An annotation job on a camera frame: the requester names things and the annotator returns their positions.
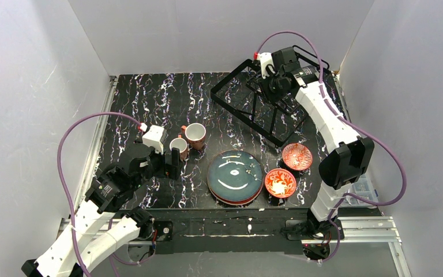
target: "red mug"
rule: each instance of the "red mug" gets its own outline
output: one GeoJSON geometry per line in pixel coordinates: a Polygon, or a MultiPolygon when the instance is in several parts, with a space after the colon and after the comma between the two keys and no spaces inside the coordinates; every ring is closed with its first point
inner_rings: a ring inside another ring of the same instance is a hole
{"type": "Polygon", "coordinates": [[[205,146],[206,128],[202,124],[193,123],[181,127],[181,131],[186,136],[187,142],[196,150],[201,150],[205,146]]]}

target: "bowl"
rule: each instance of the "bowl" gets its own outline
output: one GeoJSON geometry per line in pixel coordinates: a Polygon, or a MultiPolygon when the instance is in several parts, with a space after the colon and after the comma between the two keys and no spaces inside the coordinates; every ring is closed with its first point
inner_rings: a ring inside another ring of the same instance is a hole
{"type": "Polygon", "coordinates": [[[283,152],[284,164],[292,170],[302,171],[311,166],[313,156],[308,147],[301,143],[291,143],[284,147],[283,152]]]}
{"type": "Polygon", "coordinates": [[[297,182],[293,174],[286,169],[273,169],[264,178],[268,192],[277,198],[288,198],[295,191],[297,182]]]}

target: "plate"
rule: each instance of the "plate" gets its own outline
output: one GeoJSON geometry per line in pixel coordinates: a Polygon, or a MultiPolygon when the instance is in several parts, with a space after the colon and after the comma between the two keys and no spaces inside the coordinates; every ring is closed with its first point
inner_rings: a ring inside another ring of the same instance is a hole
{"type": "Polygon", "coordinates": [[[268,192],[277,198],[288,198],[295,191],[297,182],[293,174],[286,169],[273,169],[264,179],[268,192]]]}
{"type": "Polygon", "coordinates": [[[254,200],[262,188],[262,168],[249,153],[229,150],[216,156],[208,167],[208,187],[224,203],[254,200]]]}
{"type": "Polygon", "coordinates": [[[283,149],[283,162],[287,167],[293,170],[302,171],[308,169],[313,162],[308,147],[301,143],[291,143],[283,149]]]}

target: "black metal rack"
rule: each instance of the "black metal rack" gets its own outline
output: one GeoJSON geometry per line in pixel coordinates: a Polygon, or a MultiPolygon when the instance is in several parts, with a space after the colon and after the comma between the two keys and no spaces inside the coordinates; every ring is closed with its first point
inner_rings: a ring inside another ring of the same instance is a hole
{"type": "MultiPolygon", "coordinates": [[[[294,45],[293,48],[315,58],[315,55],[299,46],[294,45]]],[[[318,69],[317,63],[300,53],[296,54],[299,59],[318,69]]],[[[329,64],[323,62],[326,64],[324,74],[331,74],[329,64]]],[[[300,128],[308,113],[290,95],[274,106],[269,104],[257,82],[260,78],[259,64],[247,59],[211,89],[211,99],[275,146],[281,147],[300,128]]]]}

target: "teal plate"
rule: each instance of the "teal plate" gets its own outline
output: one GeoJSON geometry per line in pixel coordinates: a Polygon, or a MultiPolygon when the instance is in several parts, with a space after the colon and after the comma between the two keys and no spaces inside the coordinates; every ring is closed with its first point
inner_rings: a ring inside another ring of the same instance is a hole
{"type": "Polygon", "coordinates": [[[262,187],[261,165],[247,152],[228,150],[216,156],[209,165],[208,186],[221,200],[254,199],[262,187]]]}

